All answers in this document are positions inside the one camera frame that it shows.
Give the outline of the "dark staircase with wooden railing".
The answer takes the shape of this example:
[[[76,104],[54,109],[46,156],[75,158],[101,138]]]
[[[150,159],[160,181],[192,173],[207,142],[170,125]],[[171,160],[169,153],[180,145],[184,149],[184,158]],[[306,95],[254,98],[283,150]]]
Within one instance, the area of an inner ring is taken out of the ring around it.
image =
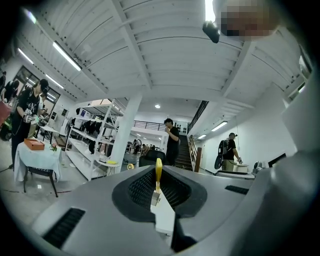
[[[196,146],[194,137],[181,135],[179,155],[175,166],[187,171],[198,173],[200,170],[202,148]]]

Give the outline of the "orange flat box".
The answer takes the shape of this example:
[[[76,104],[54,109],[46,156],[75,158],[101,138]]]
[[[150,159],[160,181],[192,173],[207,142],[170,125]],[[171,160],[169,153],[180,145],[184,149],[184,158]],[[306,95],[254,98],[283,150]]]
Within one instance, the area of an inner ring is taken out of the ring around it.
[[[31,151],[43,151],[45,149],[45,144],[37,139],[24,139],[24,144],[31,150]]]

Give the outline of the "small round white table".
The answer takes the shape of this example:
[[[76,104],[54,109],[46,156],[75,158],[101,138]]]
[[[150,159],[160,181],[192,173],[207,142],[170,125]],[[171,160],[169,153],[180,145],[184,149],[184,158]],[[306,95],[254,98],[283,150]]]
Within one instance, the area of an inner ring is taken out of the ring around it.
[[[106,167],[106,176],[109,175],[114,175],[116,168],[120,167],[121,165],[117,162],[112,162],[112,161],[96,161],[100,166],[105,166]]]

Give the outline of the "table with white cloth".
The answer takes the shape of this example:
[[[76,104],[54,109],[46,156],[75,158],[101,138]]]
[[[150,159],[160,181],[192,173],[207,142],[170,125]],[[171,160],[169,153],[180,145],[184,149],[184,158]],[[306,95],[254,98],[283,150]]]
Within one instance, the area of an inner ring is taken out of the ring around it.
[[[61,148],[57,147],[57,151],[50,150],[49,143],[43,142],[44,150],[30,150],[24,142],[17,146],[14,161],[14,181],[22,182],[26,185],[28,173],[37,174],[48,177],[54,190],[54,194],[58,197],[57,189],[54,181],[59,181],[62,177],[60,160]]]

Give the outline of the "yellow and white bracket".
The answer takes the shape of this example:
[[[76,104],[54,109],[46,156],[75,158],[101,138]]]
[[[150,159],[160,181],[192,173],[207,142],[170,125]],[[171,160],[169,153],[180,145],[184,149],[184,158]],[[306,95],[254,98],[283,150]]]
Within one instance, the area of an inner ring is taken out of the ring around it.
[[[156,231],[170,237],[174,231],[175,212],[160,187],[162,171],[162,160],[157,158],[155,162],[155,190],[152,194],[150,210],[155,215]]]

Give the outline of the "white standing air conditioner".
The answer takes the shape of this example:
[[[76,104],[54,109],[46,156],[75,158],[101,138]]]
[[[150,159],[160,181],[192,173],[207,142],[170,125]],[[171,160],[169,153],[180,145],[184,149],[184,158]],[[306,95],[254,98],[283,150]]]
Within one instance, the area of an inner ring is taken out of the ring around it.
[[[53,128],[55,131],[59,132],[59,135],[64,135],[64,123],[66,117],[68,116],[68,110],[63,106],[57,107],[55,110],[52,111],[50,116],[50,127]]]

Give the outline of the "white metal shelving rack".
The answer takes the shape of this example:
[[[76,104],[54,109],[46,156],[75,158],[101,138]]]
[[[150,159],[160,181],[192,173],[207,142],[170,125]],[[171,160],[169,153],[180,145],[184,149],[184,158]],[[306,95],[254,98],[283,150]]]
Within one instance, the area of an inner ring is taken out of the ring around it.
[[[71,165],[88,181],[107,174],[107,167],[99,165],[97,160],[116,162],[110,156],[123,115],[117,101],[112,99],[79,107],[70,117],[65,153]]]

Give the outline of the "white square pillar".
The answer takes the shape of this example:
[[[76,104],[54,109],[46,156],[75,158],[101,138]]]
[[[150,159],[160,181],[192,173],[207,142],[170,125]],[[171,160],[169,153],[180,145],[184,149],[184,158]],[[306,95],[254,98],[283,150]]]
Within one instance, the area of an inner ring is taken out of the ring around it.
[[[115,137],[112,153],[110,156],[110,160],[115,161],[118,164],[118,166],[114,168],[114,174],[118,174],[121,172],[127,142],[129,140],[132,125],[138,112],[142,97],[143,95],[141,93],[137,93],[129,98],[128,104],[124,111],[124,115],[120,120],[118,132]]]

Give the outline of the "black backpack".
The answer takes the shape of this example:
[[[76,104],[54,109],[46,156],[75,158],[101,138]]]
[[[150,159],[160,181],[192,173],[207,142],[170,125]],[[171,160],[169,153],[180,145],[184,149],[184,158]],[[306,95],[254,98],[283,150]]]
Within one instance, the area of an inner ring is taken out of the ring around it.
[[[214,163],[214,169],[218,170],[222,167],[224,161],[224,155],[227,153],[227,143],[225,140],[222,140],[218,146],[217,157]]]

